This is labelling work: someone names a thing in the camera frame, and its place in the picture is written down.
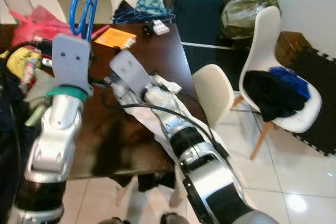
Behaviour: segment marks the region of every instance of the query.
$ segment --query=orange notepad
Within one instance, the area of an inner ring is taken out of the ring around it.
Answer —
[[[117,29],[109,28],[102,35],[100,35],[95,42],[108,46],[128,48],[135,43],[136,35],[126,33]]]

